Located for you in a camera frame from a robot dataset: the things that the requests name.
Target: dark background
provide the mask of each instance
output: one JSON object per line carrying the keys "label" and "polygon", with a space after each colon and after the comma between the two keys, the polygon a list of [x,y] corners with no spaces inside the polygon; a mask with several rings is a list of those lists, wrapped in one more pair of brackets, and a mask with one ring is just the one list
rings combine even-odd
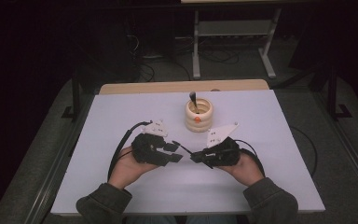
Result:
{"label": "dark background", "polygon": [[[335,66],[337,73],[358,95],[358,1],[326,2],[330,4],[284,8],[276,36],[301,37],[292,60],[293,67],[307,69],[319,61],[326,61]],[[147,17],[147,20],[139,13],[132,23],[128,23],[119,14],[96,16],[87,10],[68,10],[115,3],[108,0],[0,1],[0,199],[55,96],[76,69],[92,80],[91,85],[87,85],[87,81],[82,83],[91,90],[104,82],[132,81],[137,72],[125,45],[124,36],[128,29],[143,35],[150,45],[157,49],[159,46],[159,50],[168,55],[175,35],[192,34],[193,18],[188,11],[157,12],[155,17]],[[232,16],[218,14],[222,19],[227,15]],[[206,14],[208,16],[216,17],[216,14],[210,12]],[[159,27],[167,29],[158,35],[145,31]],[[74,44],[68,31],[80,36],[78,43],[83,43],[82,46],[102,65],[92,62]],[[122,44],[106,45],[106,35],[113,35],[117,43]],[[125,56],[118,57],[118,52]],[[108,63],[103,60],[107,58],[122,66],[108,67],[104,73],[103,67]],[[117,76],[123,71],[130,75]]]}

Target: table leg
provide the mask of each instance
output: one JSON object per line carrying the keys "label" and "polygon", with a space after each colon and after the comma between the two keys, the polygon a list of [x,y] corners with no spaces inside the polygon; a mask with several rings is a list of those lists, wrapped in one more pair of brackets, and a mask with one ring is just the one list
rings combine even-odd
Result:
{"label": "table leg", "polygon": [[277,24],[278,24],[278,19],[279,19],[280,15],[281,15],[281,11],[282,11],[281,8],[275,9],[274,17],[273,17],[273,19],[271,21],[271,24],[270,24],[269,28],[268,28],[267,42],[264,45],[264,48],[260,48],[258,50],[258,52],[260,53],[261,60],[263,61],[264,67],[266,68],[266,71],[267,71],[267,74],[268,74],[269,78],[275,78],[276,77],[274,69],[272,68],[271,62],[269,61],[268,53],[269,53],[269,46],[271,45],[272,38],[274,37],[275,29],[276,29]]}
{"label": "table leg", "polygon": [[194,18],[193,78],[201,79],[199,60],[199,12],[197,10]]}

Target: human hand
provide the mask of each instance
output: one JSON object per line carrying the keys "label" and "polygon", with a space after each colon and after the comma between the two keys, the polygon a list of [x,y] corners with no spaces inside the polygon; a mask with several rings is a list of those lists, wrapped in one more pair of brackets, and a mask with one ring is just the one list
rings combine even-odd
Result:
{"label": "human hand", "polygon": [[228,172],[234,176],[238,182],[247,187],[252,186],[255,182],[264,178],[255,161],[244,153],[241,153],[240,160],[236,165],[217,166],[217,168]]}
{"label": "human hand", "polygon": [[124,189],[135,182],[142,174],[158,167],[154,164],[137,162],[131,152],[132,147],[126,147],[120,151],[118,156],[120,159],[109,177],[108,184],[118,189]]}

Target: gray sleeve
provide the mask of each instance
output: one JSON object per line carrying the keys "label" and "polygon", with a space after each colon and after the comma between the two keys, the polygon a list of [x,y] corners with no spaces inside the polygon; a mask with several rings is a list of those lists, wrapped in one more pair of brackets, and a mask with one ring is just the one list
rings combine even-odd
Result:
{"label": "gray sleeve", "polygon": [[264,178],[243,192],[257,224],[297,223],[296,198]]}
{"label": "gray sleeve", "polygon": [[131,198],[126,190],[105,183],[89,196],[79,199],[76,209],[89,224],[121,223],[121,214]]}

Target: white table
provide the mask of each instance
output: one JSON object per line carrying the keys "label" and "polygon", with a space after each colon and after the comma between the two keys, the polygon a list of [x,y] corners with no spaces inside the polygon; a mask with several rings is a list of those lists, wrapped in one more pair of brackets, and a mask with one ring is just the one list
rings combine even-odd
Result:
{"label": "white table", "polygon": [[[324,210],[273,91],[199,91],[198,96],[213,103],[213,127],[240,124],[231,137],[255,148],[266,175],[297,198],[299,212]],[[118,142],[140,121],[163,119],[167,142],[178,141],[192,151],[205,148],[207,133],[192,133],[184,124],[188,99],[188,91],[96,96],[51,213],[77,214],[76,201],[106,182]],[[125,146],[140,132],[136,129]],[[194,163],[181,149],[176,153],[184,155],[179,163],[160,167],[127,187],[133,199],[125,214],[250,211],[242,195],[245,186],[219,169]]]}

